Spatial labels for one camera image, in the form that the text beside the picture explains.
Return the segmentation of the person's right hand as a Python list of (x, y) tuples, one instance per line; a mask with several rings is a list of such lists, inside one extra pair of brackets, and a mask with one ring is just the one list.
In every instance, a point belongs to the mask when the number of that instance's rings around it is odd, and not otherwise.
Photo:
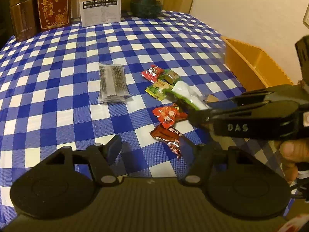
[(286, 181), (291, 184), (298, 175), (296, 163), (308, 162), (308, 138), (289, 141), (275, 141), (275, 147), (282, 157), (282, 168)]

